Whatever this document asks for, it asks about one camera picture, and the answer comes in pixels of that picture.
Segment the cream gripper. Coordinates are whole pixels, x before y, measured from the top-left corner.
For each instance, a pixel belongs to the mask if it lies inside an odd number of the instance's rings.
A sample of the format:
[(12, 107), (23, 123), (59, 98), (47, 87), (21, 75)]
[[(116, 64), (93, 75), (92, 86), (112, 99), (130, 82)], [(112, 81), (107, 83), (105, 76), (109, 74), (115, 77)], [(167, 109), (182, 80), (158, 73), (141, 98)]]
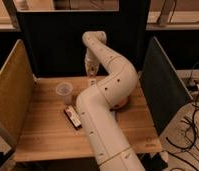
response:
[(90, 49), (86, 50), (84, 62), (86, 74), (88, 76), (96, 76), (99, 70), (99, 60)]

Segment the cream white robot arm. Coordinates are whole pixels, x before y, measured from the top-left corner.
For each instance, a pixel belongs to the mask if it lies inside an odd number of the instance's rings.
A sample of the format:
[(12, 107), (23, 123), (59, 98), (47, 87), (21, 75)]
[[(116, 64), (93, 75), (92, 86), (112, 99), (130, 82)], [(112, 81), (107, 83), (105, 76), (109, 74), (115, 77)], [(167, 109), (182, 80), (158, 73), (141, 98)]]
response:
[(76, 110), (100, 171), (145, 171), (144, 166), (111, 114), (111, 109), (135, 89), (138, 74), (133, 64), (106, 45), (104, 31), (87, 31), (85, 64), (102, 64), (109, 73), (83, 90)]

